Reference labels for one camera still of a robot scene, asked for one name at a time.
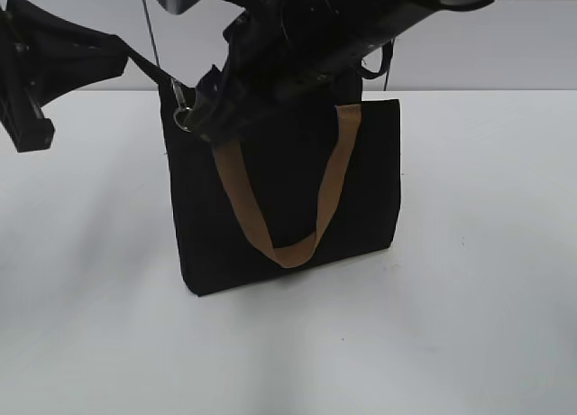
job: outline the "metal ring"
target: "metal ring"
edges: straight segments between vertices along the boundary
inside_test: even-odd
[[[172,115],[172,118],[174,119],[174,123],[177,124],[177,126],[183,130],[186,133],[192,133],[192,129],[188,128],[185,124],[182,124],[180,122],[179,116],[182,114],[188,114],[188,113],[192,113],[192,108],[190,108],[189,106],[179,106],[174,110],[174,114]]]

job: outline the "cable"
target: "cable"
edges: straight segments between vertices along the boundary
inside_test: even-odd
[[[146,25],[148,26],[148,34],[151,37],[152,50],[154,51],[154,59],[156,60],[156,66],[160,68],[159,52],[156,49],[156,41],[154,40],[154,32],[152,31],[151,15],[148,12],[148,5],[146,0],[142,0],[142,7],[144,8],[144,15],[146,16]]]

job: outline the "white table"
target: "white table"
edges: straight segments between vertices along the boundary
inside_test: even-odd
[[[63,97],[49,152],[0,135],[0,413],[575,413],[577,92],[388,97],[394,247],[203,299],[154,93]]]

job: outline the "gray wall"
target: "gray wall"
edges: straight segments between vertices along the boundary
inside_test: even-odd
[[[31,0],[54,14],[115,32],[152,57],[140,0]],[[222,65],[221,31],[239,9],[204,0],[180,17],[149,0],[166,70],[194,85],[211,63]],[[577,1],[498,2],[476,13],[440,13],[403,34],[397,44],[390,88],[577,88]],[[368,59],[378,65],[378,55]],[[366,83],[382,87],[383,80]],[[119,79],[96,88],[152,88],[132,65]]]

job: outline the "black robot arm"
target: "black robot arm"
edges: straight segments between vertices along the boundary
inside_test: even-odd
[[[180,14],[199,0],[159,1]],[[222,73],[212,68],[201,80],[184,124],[214,144],[225,142],[345,70],[361,71],[365,56],[389,49],[390,41],[435,12],[467,12],[493,1],[261,0],[258,16],[245,11],[224,31],[228,61]],[[380,73],[387,67],[384,62]]]
[[[181,14],[199,0],[159,1]],[[431,14],[466,12],[493,2],[225,1],[245,9],[224,30],[227,62],[222,71],[211,68],[188,95],[188,114],[181,120],[183,129],[214,145],[330,85],[347,70],[370,77],[360,69],[361,59],[389,47],[391,40]],[[44,104],[75,88],[121,75],[127,55],[150,75],[167,78],[121,42],[25,0],[9,0],[5,11],[0,8],[0,123],[20,152],[50,147],[54,128],[42,115]],[[380,72],[387,67],[384,63]]]

